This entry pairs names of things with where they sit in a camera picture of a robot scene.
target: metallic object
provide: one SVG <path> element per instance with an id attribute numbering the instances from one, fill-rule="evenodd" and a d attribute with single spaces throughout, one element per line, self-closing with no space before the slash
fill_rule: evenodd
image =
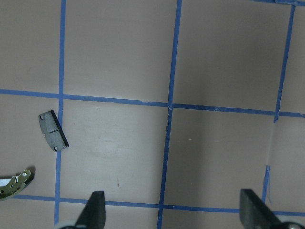
<path id="1" fill-rule="evenodd" d="M 105 195 L 103 191 L 93 192 L 75 225 L 61 229 L 103 229 L 106 222 Z"/>
<path id="2" fill-rule="evenodd" d="M 19 194 L 33 180 L 34 174 L 28 169 L 19 176 L 10 179 L 0 179 L 0 201 L 12 198 Z"/>
<path id="3" fill-rule="evenodd" d="M 53 110 L 39 115 L 39 125 L 47 143 L 54 152 L 69 147 L 69 143 Z"/>
<path id="4" fill-rule="evenodd" d="M 240 191 L 239 218 L 245 229 L 305 229 L 294 222 L 281 222 L 251 190 Z"/>

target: blue tape grid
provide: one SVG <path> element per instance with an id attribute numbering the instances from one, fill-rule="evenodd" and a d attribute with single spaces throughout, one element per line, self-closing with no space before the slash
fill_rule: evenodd
<path id="1" fill-rule="evenodd" d="M 59 118 L 60 124 L 62 124 L 64 100 L 111 102 L 111 103 L 117 103 L 117 104 L 168 107 L 168 126 L 167 126 L 166 140 L 165 140 L 165 146 L 164 146 L 163 172 L 162 172 L 162 182 L 161 182 L 159 204 L 107 201 L 106 205 L 140 207 L 140 208 L 157 208 L 158 209 L 158 221 L 157 221 L 158 229 L 162 228 L 163 209 L 199 211 L 199 212 L 239 213 L 239 209 L 235 209 L 235 208 L 201 208 L 201 207 L 190 207 L 190 206 L 179 206 L 179 205 L 165 205 L 164 204 L 164 194 L 165 194 L 165 184 L 166 184 L 167 161 L 168 161 L 168 154 L 169 154 L 171 123 L 172 123 L 172 115 L 173 115 L 174 108 L 205 110 L 205 111 L 213 111 L 213 112 L 233 112 L 233 113 L 244 113 L 244 114 L 255 114 L 255 115 L 270 115 L 270 116 L 274 116 L 274 122 L 276 122 L 278 120 L 279 116 L 299 117 L 299 118 L 305 117 L 305 114 L 301 114 L 301 113 L 281 112 L 280 111 L 280 103 L 281 103 L 282 90 L 283 90 L 284 81 L 285 81 L 285 71 L 286 71 L 286 65 L 287 65 L 289 47 L 290 47 L 290 41 L 291 41 L 291 35 L 292 35 L 292 26 L 293 26 L 293 20 L 294 20 L 295 7 L 296 6 L 305 6 L 305 2 L 296 1 L 296 0 L 254 0 L 254 1 L 266 2 L 266 3 L 291 4 L 291 12 L 290 12 L 288 32 L 287 32 L 287 38 L 286 38 L 286 44 L 285 44 L 284 59 L 283 59 L 282 72 L 281 72 L 280 85 L 279 85 L 279 90 L 278 90 L 278 97 L 277 97 L 275 111 L 232 108 L 232 107 L 204 106 L 204 105 L 194 105 L 194 104 L 174 104 L 173 103 L 173 86 L 174 86 L 174 77 L 175 77 L 175 68 L 176 68 L 177 49 L 178 49 L 182 0 L 177 0 L 176 20 L 175 20 L 175 29 L 174 29 L 174 38 L 173 38 L 173 52 L 172 52 L 172 62 L 171 62 L 171 75 L 170 75 L 170 85 L 169 85 L 169 94 L 168 94 L 167 103 L 144 102 L 144 101 L 140 101 L 140 100 L 64 94 L 64 45 L 65 45 L 66 0 L 61 0 L 59 93 L 54 94 L 54 93 L 0 89 L 0 94 L 11 94 L 11 95 L 34 96 L 34 97 L 58 99 L 58 101 L 59 101 L 58 118 Z M 85 199 L 60 198 L 60 179 L 61 179 L 61 152 L 59 151 L 59 152 L 57 152 L 57 155 L 56 155 L 55 197 L 52 198 L 52 197 L 43 197 L 43 196 L 17 195 L 14 198 L 39 200 L 39 201 L 53 201 L 55 203 L 54 223 L 57 223 L 59 221 L 60 202 L 81 203 L 81 204 L 87 203 L 87 200 L 85 200 Z M 266 166 L 263 193 L 262 193 L 262 200 L 264 202 L 265 202 L 265 198 L 266 198 L 266 194 L 267 194 L 267 187 L 269 184 L 269 179 L 270 179 L 270 166 Z M 275 211 L 274 213 L 277 215 L 305 217 L 304 212 Z"/>

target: vertical blue tape line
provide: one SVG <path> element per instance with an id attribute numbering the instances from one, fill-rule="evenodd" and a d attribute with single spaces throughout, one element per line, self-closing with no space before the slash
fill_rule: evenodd
<path id="1" fill-rule="evenodd" d="M 262 201 L 264 203 L 266 202 L 266 196 L 267 196 L 269 180 L 270 180 L 270 166 L 266 166 L 265 177 L 264 177 L 264 184 L 263 184 L 263 193 L 262 193 Z"/>
<path id="2" fill-rule="evenodd" d="M 294 23 L 294 15 L 295 15 L 295 6 L 292 5 L 291 10 L 290 10 L 290 17 L 289 17 L 288 31 L 287 31 L 286 44 L 285 44 L 285 52 L 284 52 L 284 58 L 283 58 L 283 64 L 282 64 L 280 85 L 278 87 L 278 94 L 277 94 L 277 100 L 276 100 L 276 107 L 275 107 L 276 114 L 274 117 L 274 123 L 276 123 L 278 120 L 279 112 L 280 112 L 280 108 L 281 108 L 282 91 L 283 91 L 285 75 L 286 75 L 286 66 L 287 66 L 287 62 L 288 62 L 290 41 L 291 41 L 291 35 L 292 35 L 292 26 Z"/>
<path id="3" fill-rule="evenodd" d="M 66 23 L 66 0 L 61 0 L 61 25 L 60 25 L 60 44 L 59 44 L 59 99 L 58 99 L 58 121 L 62 125 L 63 116 L 63 81 L 64 81 L 64 55 L 65 55 L 65 23 Z M 55 208 L 54 224 L 59 221 L 61 189 L 61 151 L 56 153 L 56 174 L 55 174 Z"/>
<path id="4" fill-rule="evenodd" d="M 171 75 L 170 75 L 170 83 L 169 83 L 169 91 L 168 91 L 168 116 L 167 116 L 168 125 L 166 127 L 166 138 L 165 138 L 165 145 L 164 145 L 163 169 L 162 169 L 162 181 L 161 181 L 161 188 L 160 188 L 160 200 L 159 200 L 159 210 L 158 210 L 158 220 L 157 220 L 157 228 L 158 229 L 160 229 L 162 227 L 162 218 L 163 218 L 163 204 L 164 204 L 165 184 L 166 184 L 166 174 L 167 174 L 167 161 L 168 161 L 168 154 L 169 154 L 171 128 L 172 128 L 173 90 L 174 90 L 174 81 L 175 81 L 175 72 L 176 72 L 176 61 L 177 61 L 177 51 L 178 51 L 181 7 L 182 7 L 182 0 L 177 0 L 175 28 L 174 28 L 174 35 L 173 35 Z"/>

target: gray floor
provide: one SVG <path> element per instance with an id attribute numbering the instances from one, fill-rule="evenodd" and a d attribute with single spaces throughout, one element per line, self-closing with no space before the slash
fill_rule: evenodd
<path id="1" fill-rule="evenodd" d="M 2 229 L 75 219 L 96 190 L 106 229 L 156 228 L 162 207 L 164 229 L 241 229 L 239 190 L 261 196 L 266 165 L 268 206 L 305 222 L 305 8 L 274 123 L 291 5 L 184 0 L 175 67 L 177 2 L 0 0 L 0 177 L 35 168 Z M 61 153 L 39 127 L 51 109 Z"/>

